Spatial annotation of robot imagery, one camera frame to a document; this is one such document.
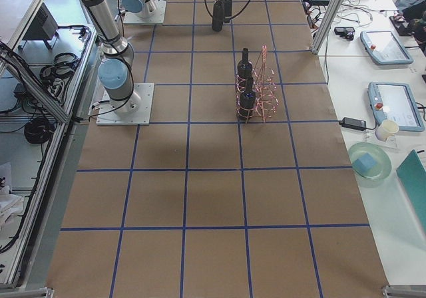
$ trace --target blue cap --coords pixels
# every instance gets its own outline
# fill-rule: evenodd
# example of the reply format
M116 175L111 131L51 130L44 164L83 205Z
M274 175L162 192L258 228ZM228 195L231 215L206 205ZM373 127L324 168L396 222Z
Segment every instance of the blue cap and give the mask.
M139 13L144 9L143 0L121 0L122 6L126 9L126 11L132 13Z
M128 70L126 65L117 59L103 62L98 69L98 76L105 88L116 90L126 82Z

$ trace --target sponge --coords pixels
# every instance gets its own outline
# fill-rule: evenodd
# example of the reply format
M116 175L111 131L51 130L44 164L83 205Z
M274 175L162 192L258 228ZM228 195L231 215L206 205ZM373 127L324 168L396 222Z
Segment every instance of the sponge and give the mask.
M365 153L352 163L352 167L357 173L365 175L376 164L376 160L370 154Z

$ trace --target green bowl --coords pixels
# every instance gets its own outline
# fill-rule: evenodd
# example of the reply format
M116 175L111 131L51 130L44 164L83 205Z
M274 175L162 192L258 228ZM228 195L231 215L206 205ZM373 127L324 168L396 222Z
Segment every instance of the green bowl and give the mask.
M392 171L392 163L389 156L377 145L370 143L356 143L347 151L349 159L353 164L358 158L368 153L376 161L375 166L367 172L360 172L356 168L355 172L369 180L384 180Z

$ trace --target wine bottle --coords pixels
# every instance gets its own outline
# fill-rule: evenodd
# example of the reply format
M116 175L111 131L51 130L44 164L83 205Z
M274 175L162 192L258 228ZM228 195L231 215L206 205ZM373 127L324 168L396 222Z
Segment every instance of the wine bottle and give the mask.
M253 91L253 77L249 76L246 80L246 87L240 94L240 106L238 108L238 117L247 122L253 113L256 93Z
M253 65L248 60L248 49L244 47L242 49L242 60L237 64L237 73L240 78L243 79L240 82L240 88L246 87L246 79L252 76Z

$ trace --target cup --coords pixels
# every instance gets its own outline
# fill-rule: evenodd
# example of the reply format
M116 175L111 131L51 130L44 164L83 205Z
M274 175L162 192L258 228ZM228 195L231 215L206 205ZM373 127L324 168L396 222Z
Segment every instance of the cup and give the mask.
M377 130L375 130L375 137L385 142L390 136L398 133L398 131L399 126L397 123L392 120L384 120Z

